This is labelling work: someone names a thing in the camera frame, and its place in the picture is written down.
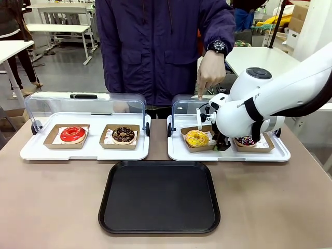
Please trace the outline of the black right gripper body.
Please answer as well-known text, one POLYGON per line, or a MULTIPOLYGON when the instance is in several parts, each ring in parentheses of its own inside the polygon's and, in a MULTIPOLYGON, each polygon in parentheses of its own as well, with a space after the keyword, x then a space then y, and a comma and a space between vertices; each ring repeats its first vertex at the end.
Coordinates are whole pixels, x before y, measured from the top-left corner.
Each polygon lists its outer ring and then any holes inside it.
POLYGON ((213 137, 212 139, 216 141, 216 145, 230 145, 229 138, 223 135, 215 123, 211 124, 213 137))

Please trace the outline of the person's right hand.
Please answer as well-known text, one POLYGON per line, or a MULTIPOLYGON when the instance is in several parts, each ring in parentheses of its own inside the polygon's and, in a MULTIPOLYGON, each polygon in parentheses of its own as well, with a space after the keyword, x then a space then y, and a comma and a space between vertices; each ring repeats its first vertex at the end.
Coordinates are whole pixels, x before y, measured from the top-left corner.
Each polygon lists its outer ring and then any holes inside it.
POLYGON ((130 108, 127 102, 115 102, 113 104, 114 113, 129 113, 130 108))

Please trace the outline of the person's left hand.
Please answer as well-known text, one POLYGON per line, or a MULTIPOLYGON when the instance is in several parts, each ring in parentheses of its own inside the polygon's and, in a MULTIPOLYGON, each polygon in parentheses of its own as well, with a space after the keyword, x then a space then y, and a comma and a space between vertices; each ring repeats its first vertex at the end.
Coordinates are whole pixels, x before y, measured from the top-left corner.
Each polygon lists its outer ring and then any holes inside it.
POLYGON ((209 50, 205 53, 197 72, 198 99, 203 99, 205 89, 221 83, 226 77, 225 57, 209 50))

